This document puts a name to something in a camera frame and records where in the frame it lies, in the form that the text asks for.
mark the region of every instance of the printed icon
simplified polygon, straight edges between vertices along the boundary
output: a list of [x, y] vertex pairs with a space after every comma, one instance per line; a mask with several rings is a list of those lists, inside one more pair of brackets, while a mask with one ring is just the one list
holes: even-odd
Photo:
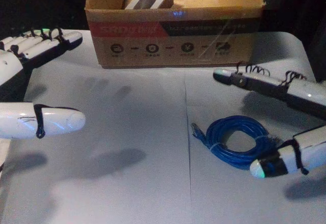
[[191, 52], [194, 50], [194, 48], [195, 46], [190, 42], [183, 43], [183, 45], [181, 46], [181, 50], [184, 52]]
[[111, 45], [111, 51], [114, 53], [121, 53], [123, 52], [123, 46], [120, 44], [113, 44]]
[[158, 51], [158, 46], [156, 44], [148, 44], [146, 50], [150, 53], [155, 53]]
[[230, 48], [231, 48], [231, 45], [228, 42], [217, 42], [216, 43], [217, 51], [220, 51], [220, 50], [228, 51]]

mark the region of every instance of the tabletop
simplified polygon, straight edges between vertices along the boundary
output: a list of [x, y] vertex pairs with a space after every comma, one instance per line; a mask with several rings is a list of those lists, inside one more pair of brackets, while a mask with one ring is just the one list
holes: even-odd
[[[276, 99], [219, 84], [213, 68], [104, 70], [92, 39], [35, 70], [25, 101], [75, 107], [83, 130], [11, 141], [0, 187], [1, 223], [324, 223], [326, 167], [255, 179], [193, 138], [231, 115], [281, 139], [323, 121]], [[284, 78], [314, 80], [301, 42], [259, 33], [252, 61]], [[235, 133], [231, 145], [252, 139]]]

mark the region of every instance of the open cardboard box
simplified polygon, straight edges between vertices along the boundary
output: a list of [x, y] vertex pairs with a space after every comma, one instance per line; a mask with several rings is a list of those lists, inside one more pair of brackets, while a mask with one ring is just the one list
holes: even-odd
[[174, 0], [169, 9], [124, 10], [131, 0], [86, 0], [103, 68], [248, 62], [263, 0]]

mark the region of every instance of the robotic arm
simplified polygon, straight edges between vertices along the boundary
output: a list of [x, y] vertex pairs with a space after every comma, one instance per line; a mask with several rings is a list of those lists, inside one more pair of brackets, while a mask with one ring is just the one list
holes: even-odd
[[[30, 31], [0, 41], [0, 101], [22, 86], [25, 70], [38, 68], [79, 46], [81, 33], [61, 29]], [[0, 102], [0, 138], [42, 138], [83, 128], [85, 115], [73, 108], [32, 102]]]
[[[215, 69], [213, 77], [226, 85], [235, 85], [287, 103], [289, 107], [326, 120], [326, 86], [307, 81], [294, 71], [286, 72], [286, 79], [270, 77], [259, 66], [246, 66], [246, 72]], [[258, 178], [275, 177], [308, 170], [326, 164], [326, 126], [294, 135], [267, 155], [261, 155], [250, 166]]]

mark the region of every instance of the red label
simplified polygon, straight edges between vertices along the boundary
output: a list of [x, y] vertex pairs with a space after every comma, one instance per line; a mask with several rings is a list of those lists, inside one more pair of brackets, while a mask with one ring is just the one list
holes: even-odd
[[94, 37], [167, 37], [159, 22], [91, 22], [89, 28]]

